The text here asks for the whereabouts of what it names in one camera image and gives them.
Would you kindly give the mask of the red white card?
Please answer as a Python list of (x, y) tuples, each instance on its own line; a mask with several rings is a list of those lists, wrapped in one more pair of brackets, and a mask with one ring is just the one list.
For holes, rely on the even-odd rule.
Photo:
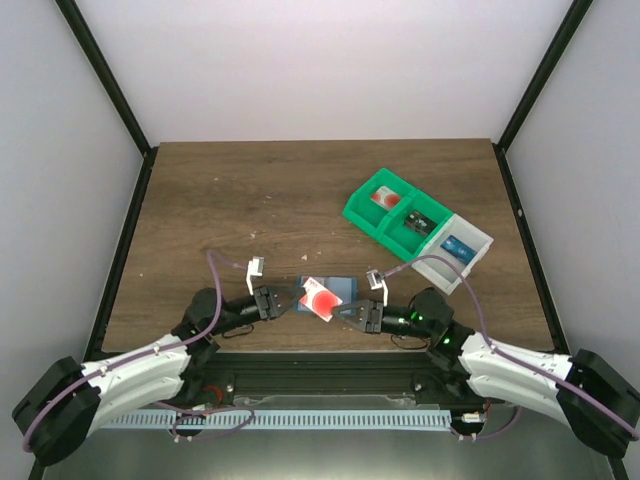
[(371, 194), (370, 199), (376, 205), (390, 211), (402, 200), (402, 196), (387, 186), (380, 186)]
[(313, 277), (306, 277), (302, 287), (306, 293), (299, 305), (321, 320), (329, 322), (333, 318), (332, 308), (342, 304), (342, 299)]

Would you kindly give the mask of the blue card holder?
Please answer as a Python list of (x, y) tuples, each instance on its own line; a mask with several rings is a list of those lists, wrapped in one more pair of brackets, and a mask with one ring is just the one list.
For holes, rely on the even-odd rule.
[(306, 294), (296, 304), (296, 311), (313, 313), (325, 322), (332, 319), (334, 307), (353, 302), (357, 296), (355, 277), (299, 276), (297, 284)]

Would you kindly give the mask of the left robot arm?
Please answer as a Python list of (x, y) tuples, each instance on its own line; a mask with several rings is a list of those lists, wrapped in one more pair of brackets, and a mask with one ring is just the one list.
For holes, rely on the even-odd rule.
[(260, 286), (227, 301), (204, 288), (181, 322), (147, 346), (99, 361), (56, 361), (12, 412), (27, 451), (51, 466), (119, 416), (156, 402), (193, 399), (202, 384), (200, 369), (219, 349), (216, 337), (277, 319), (304, 294), (299, 286)]

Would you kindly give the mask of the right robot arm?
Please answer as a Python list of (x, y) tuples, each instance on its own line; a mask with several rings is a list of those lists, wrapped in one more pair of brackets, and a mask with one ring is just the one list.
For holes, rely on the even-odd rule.
[(457, 322), (433, 288), (406, 307), (360, 300), (332, 313), (365, 334), (427, 341), (427, 356), (458, 389), (548, 416), (600, 454), (621, 459), (639, 439), (638, 390), (590, 350), (545, 353), (495, 341)]

